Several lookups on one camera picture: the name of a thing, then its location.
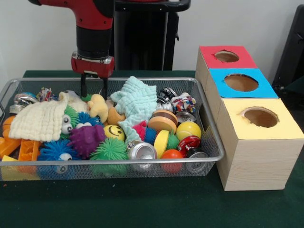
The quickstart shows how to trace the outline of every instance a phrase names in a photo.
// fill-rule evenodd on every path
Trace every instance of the yellow stress ball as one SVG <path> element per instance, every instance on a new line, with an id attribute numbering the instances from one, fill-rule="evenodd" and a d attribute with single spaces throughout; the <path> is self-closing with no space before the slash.
<path id="1" fill-rule="evenodd" d="M 104 127 L 104 133 L 109 138 L 117 138 L 121 141 L 124 141 L 125 138 L 124 131 L 116 125 L 107 125 Z"/>
<path id="2" fill-rule="evenodd" d="M 198 126 L 194 122 L 190 122 L 190 121 L 183 122 L 179 125 L 179 127 L 176 130 L 176 136 L 180 141 L 191 135 L 195 135 L 201 138 L 200 126 Z"/>

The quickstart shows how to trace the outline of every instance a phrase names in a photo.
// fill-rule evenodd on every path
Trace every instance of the red box top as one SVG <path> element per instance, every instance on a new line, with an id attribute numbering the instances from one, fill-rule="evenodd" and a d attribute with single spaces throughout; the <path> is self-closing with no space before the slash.
<path id="1" fill-rule="evenodd" d="M 257 68 L 243 46 L 200 46 L 209 69 Z"/>

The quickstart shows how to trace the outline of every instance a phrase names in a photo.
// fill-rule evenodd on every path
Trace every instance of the red ball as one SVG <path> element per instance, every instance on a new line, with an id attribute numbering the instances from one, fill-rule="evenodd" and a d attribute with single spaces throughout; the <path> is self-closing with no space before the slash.
<path id="1" fill-rule="evenodd" d="M 162 154 L 162 159 L 183 158 L 178 150 L 167 150 Z M 182 163 L 162 163 L 162 169 L 167 173 L 178 173 L 182 169 Z"/>

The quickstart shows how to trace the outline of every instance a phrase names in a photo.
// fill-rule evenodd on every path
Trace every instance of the green tablecloth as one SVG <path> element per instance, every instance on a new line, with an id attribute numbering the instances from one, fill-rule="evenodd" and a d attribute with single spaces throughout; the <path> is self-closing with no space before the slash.
<path id="1" fill-rule="evenodd" d="M 115 72 L 191 77 L 193 71 Z M 26 77 L 77 76 L 28 71 Z M 0 227 L 304 227 L 304 164 L 285 190 L 225 192 L 207 177 L 2 182 Z"/>

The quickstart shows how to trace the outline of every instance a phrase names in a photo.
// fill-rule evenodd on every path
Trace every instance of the wooden box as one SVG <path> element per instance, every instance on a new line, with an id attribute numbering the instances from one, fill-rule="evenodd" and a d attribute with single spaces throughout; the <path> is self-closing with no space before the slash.
<path id="1" fill-rule="evenodd" d="M 210 69 L 205 94 L 217 122 L 221 98 L 278 98 L 259 69 Z"/>
<path id="2" fill-rule="evenodd" d="M 304 135 L 281 99 L 222 99 L 218 117 L 224 190 L 284 189 Z"/>
<path id="3" fill-rule="evenodd" d="M 195 78 L 206 89 L 209 69 L 257 68 L 243 46 L 200 46 Z"/>

